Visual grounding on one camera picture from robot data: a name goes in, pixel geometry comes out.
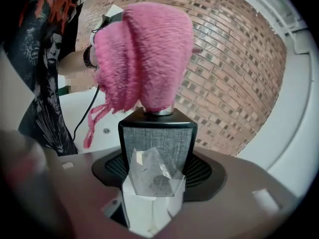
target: gray fabric speaker grille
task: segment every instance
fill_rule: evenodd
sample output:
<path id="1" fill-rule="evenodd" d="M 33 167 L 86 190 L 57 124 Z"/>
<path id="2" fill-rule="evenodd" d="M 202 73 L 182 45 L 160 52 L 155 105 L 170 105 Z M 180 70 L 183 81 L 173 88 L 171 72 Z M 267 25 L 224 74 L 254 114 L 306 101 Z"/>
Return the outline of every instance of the gray fabric speaker grille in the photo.
<path id="1" fill-rule="evenodd" d="M 148 150 L 156 147 L 164 162 L 172 159 L 177 169 L 183 170 L 192 137 L 191 128 L 124 127 L 123 135 L 129 163 L 134 148 Z"/>

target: black graphic t-shirt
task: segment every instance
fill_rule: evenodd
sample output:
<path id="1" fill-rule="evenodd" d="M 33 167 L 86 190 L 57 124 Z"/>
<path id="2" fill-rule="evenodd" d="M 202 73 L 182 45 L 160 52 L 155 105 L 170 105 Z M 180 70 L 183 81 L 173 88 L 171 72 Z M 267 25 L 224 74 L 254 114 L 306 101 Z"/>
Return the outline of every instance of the black graphic t-shirt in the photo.
<path id="1" fill-rule="evenodd" d="M 4 50 L 34 93 L 18 130 L 54 149 L 59 156 L 78 153 L 62 116 L 58 61 L 75 51 L 81 0 L 29 0 Z"/>

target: silver metal ring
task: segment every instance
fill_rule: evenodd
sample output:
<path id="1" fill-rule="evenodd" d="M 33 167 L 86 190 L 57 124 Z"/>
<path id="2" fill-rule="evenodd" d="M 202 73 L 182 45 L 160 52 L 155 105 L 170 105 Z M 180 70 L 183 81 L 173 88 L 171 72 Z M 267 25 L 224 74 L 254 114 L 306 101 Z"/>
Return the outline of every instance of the silver metal ring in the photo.
<path id="1" fill-rule="evenodd" d="M 146 108 L 144 108 L 144 113 L 146 114 L 152 114 L 152 115 L 156 115 L 156 116 L 167 116 L 167 115 L 171 115 L 174 112 L 174 104 L 172 104 L 170 107 L 158 111 L 158 112 L 151 112 L 149 110 L 147 110 Z"/>

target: brick wall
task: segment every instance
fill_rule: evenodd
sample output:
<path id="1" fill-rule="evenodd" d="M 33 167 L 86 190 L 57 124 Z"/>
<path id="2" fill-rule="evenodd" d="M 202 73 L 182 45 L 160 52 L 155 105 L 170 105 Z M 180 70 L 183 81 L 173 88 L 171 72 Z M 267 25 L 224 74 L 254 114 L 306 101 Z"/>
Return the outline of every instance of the brick wall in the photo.
<path id="1" fill-rule="evenodd" d="M 244 0 L 87 0 L 77 49 L 110 4 L 152 1 L 172 5 L 193 21 L 193 54 L 175 107 L 198 123 L 196 144 L 236 155 L 258 132 L 278 96 L 286 48 L 266 20 Z"/>

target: black vent grille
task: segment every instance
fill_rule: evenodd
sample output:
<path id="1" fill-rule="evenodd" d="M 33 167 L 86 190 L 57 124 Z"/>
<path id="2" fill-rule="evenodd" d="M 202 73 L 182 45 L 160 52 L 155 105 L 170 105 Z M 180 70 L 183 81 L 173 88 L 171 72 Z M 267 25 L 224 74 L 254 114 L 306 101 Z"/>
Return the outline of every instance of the black vent grille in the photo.
<path id="1" fill-rule="evenodd" d="M 105 169 L 124 181 L 127 177 L 122 155 L 118 155 L 105 163 Z M 186 169 L 186 189 L 193 188 L 206 181 L 212 174 L 211 167 L 195 155 Z"/>

